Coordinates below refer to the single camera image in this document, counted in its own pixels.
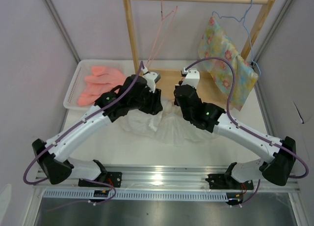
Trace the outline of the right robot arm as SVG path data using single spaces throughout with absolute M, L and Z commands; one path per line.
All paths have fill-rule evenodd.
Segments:
M 174 90 L 175 104 L 183 118 L 196 128 L 229 138 L 259 156 L 246 163 L 231 163 L 224 173 L 224 183 L 233 189 L 248 180 L 266 179 L 286 185 L 295 163 L 295 140 L 281 140 L 257 131 L 250 131 L 243 123 L 234 124 L 226 111 L 212 103 L 202 102 L 190 85 L 179 85 Z

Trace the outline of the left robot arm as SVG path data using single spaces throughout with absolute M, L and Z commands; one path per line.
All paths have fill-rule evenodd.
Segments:
M 67 178 L 89 179 L 97 187 L 104 185 L 106 171 L 99 161 L 71 159 L 70 155 L 95 132 L 131 110 L 151 115 L 161 112 L 161 90 L 156 88 L 159 80 L 157 72 L 131 75 L 123 85 L 103 93 L 75 125 L 47 141 L 36 139 L 32 148 L 46 179 L 53 185 Z

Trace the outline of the white skirt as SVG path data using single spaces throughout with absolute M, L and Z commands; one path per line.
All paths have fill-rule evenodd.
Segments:
M 132 110 L 121 118 L 125 131 L 147 136 L 164 144 L 179 146 L 184 141 L 194 143 L 211 141 L 218 137 L 206 130 L 200 130 L 184 120 L 181 109 L 167 99 L 162 99 L 163 110 L 156 115 Z

